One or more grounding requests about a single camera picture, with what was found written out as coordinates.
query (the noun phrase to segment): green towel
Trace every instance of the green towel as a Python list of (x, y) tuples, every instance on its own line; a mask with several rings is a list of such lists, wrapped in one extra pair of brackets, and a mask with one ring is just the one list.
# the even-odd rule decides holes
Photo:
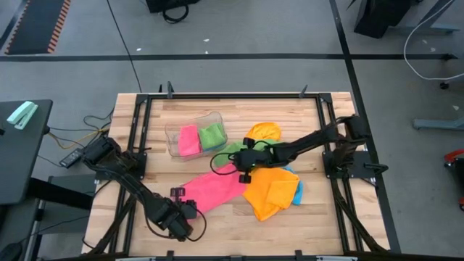
[[(258, 140), (258, 141), (266, 141), (269, 144), (277, 144), (278, 143), (278, 141), (272, 140), (272, 139), (265, 139), (265, 140)], [(267, 144), (265, 144), (264, 142), (259, 142), (258, 144), (256, 144), (254, 146), (253, 149), (255, 149), (257, 151), (263, 151), (265, 146), (267, 146)], [(223, 150), (221, 150), (218, 153), (234, 153), (234, 152), (239, 151), (240, 149), (246, 149), (246, 148), (247, 148), (247, 146), (243, 145), (241, 141), (237, 141), (235, 143), (227, 145), (226, 148), (224, 148)], [(217, 156), (215, 158), (214, 162), (215, 162), (216, 167), (222, 167), (222, 166), (226, 165), (227, 163), (229, 163), (228, 155), (219, 155), (219, 156)]]
[(200, 136), (200, 143), (204, 151), (226, 142), (224, 129), (220, 123), (213, 123), (206, 128), (200, 128), (198, 135)]

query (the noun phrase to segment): wooden tabletop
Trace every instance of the wooden tabletop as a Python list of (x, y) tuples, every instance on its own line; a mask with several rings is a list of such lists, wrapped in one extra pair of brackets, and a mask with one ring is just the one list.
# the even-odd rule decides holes
[[(128, 144), (135, 98), (136, 94), (119, 94), (113, 114), (109, 135), (123, 150)], [(355, 113), (350, 93), (332, 93), (332, 98), (337, 117)], [(146, 140), (146, 147), (152, 149), (147, 151), (143, 180), (149, 189), (169, 196), (170, 188), (210, 171), (210, 157), (187, 162), (173, 160), (167, 151), (164, 127), (168, 122), (200, 117), (212, 111), (222, 115), (228, 143), (241, 141), (254, 124), (262, 122), (278, 123), (282, 141), (293, 141), (320, 128), (313, 99), (154, 100)], [(139, 138), (136, 137), (135, 144), (139, 143)], [(144, 211), (138, 204), (130, 256), (165, 256), (167, 250), (174, 250), (175, 255), (180, 256), (293, 255), (296, 249), (301, 249), (304, 254), (342, 254), (334, 199), (330, 181), (324, 174), (322, 151), (323, 147), (314, 149), (291, 163), (304, 182), (301, 205), (292, 205), (260, 222), (245, 198), (238, 196), (205, 214), (207, 231), (198, 242), (156, 237), (146, 228)], [(374, 187), (357, 179), (350, 182), (357, 216), (377, 242), (389, 248)], [(98, 242), (113, 221), (118, 191), (119, 185), (113, 181), (95, 198), (86, 232), (86, 242), (90, 245)], [(355, 250), (351, 226), (346, 217), (345, 220), (350, 246)], [(204, 222), (197, 218), (191, 225), (194, 227), (192, 238), (196, 238), (202, 232)], [(119, 250), (122, 249), (124, 227), (122, 225), (120, 230)]]

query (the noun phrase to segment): stapler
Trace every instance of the stapler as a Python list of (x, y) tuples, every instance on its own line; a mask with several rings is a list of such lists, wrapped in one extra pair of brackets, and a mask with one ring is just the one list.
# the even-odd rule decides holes
[(34, 112), (36, 112), (37, 108), (37, 104), (34, 104), (31, 101), (25, 101), (8, 117), (7, 122), (9, 124), (14, 124), (16, 129), (23, 130), (32, 118), (32, 115), (34, 115)]

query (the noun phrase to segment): transparent plastic bin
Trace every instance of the transparent plastic bin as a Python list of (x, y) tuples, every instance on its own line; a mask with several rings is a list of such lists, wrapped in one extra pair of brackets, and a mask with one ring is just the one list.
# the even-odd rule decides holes
[(211, 112), (191, 120), (167, 123), (165, 133), (169, 154), (183, 160), (212, 154), (223, 149), (227, 144), (227, 134), (219, 112)]

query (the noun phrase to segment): pink cloth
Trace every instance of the pink cloth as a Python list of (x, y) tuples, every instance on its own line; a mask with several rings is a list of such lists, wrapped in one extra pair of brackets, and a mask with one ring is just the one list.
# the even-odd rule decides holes
[[(227, 164), (217, 169), (216, 172), (229, 173), (235, 169), (232, 164)], [(183, 185), (186, 189), (186, 195), (181, 198), (183, 201), (195, 200), (196, 208), (205, 213), (245, 192), (247, 186), (244, 183), (239, 183), (239, 175), (239, 172), (230, 175), (209, 172), (201, 175)]]
[(181, 156), (191, 156), (202, 152), (196, 125), (187, 125), (181, 128), (178, 146)]

